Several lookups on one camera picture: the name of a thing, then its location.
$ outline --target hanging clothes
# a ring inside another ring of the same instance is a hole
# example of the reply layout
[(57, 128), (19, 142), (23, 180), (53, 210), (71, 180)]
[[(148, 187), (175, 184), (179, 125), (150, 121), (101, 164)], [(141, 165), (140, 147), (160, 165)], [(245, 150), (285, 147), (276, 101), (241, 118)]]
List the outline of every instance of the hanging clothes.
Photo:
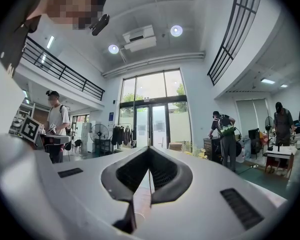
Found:
[(124, 127), (123, 126), (115, 126), (113, 128), (113, 134), (112, 134), (112, 145), (122, 145), (122, 142), (124, 140)]
[(124, 145), (128, 145), (130, 142), (131, 142), (131, 131), (129, 126), (127, 126), (123, 134), (123, 143)]

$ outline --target ceiling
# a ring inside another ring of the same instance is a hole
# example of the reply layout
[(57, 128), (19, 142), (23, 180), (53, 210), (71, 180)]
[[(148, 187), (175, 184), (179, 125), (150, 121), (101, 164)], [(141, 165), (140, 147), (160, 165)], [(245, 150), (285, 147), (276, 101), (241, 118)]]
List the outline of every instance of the ceiling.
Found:
[[(107, 0), (104, 13), (110, 15), (110, 22), (98, 36), (92, 36), (89, 29), (72, 30), (55, 25), (45, 15), (38, 30), (29, 36), (44, 48), (50, 36), (54, 36), (49, 49), (53, 55), (57, 57), (64, 47), (72, 46), (96, 70), (106, 72), (125, 65), (121, 55), (109, 53), (108, 47), (115, 44), (122, 48), (126, 45), (124, 33), (148, 25), (153, 26), (157, 45), (136, 52), (123, 49), (126, 64), (171, 54), (201, 52), (198, 37), (204, 21), (196, 18), (195, 7), (204, 10), (205, 0)], [(180, 37), (170, 34), (174, 25), (182, 26)]]
[[(15, 72), (13, 79), (22, 90), (27, 91), (27, 93), (29, 94), (28, 98), (30, 102), (39, 104), (47, 109), (50, 108), (48, 104), (48, 97), (46, 95), (48, 89), (46, 87), (28, 80), (17, 72)], [(62, 95), (60, 95), (59, 100), (63, 105), (67, 107), (69, 113), (89, 109), (89, 107), (87, 107), (86, 105)]]
[[(263, 78), (274, 84), (261, 82)], [(270, 92), (283, 89), (300, 80), (300, 33), (294, 22), (285, 17), (265, 53), (227, 92)]]

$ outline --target door frame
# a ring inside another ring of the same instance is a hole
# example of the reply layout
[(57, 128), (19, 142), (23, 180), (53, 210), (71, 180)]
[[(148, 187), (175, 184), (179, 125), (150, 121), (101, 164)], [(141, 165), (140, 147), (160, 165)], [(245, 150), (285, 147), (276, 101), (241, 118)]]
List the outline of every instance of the door frame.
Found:
[(154, 145), (154, 129), (153, 129), (153, 108), (154, 107), (164, 107), (164, 114), (165, 114), (165, 134), (166, 134), (166, 148), (169, 148), (169, 143), (171, 139), (170, 135), (170, 118), (169, 118), (169, 107), (168, 103), (161, 103), (161, 104), (148, 104), (148, 105), (141, 105), (134, 107), (134, 118), (133, 118), (133, 129), (135, 132), (135, 136), (137, 138), (137, 109), (147, 108), (148, 111), (148, 144), (150, 139), (150, 146)]

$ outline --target green floor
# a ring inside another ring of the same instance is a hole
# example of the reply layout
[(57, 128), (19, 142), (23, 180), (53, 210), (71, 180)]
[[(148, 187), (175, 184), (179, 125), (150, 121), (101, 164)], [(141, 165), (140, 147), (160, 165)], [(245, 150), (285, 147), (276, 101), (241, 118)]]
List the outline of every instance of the green floor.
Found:
[(276, 176), (273, 174), (265, 173), (263, 169), (249, 169), (250, 166), (244, 163), (237, 162), (235, 166), (236, 173), (244, 180), (257, 184), (267, 190), (276, 193), (277, 195), (283, 198), (288, 198), (289, 194), (286, 191), (288, 183), (287, 178), (284, 178), (283, 176)]

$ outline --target clothes rack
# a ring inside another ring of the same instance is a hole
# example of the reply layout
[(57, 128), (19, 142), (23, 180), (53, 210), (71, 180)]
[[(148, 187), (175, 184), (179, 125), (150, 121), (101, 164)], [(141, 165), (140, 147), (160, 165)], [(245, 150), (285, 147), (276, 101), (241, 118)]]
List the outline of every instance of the clothes rack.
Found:
[(116, 126), (130, 126), (130, 131), (131, 131), (131, 149), (133, 148), (133, 129), (132, 129), (132, 124), (131, 123), (116, 123), (113, 125), (113, 128), (115, 128)]

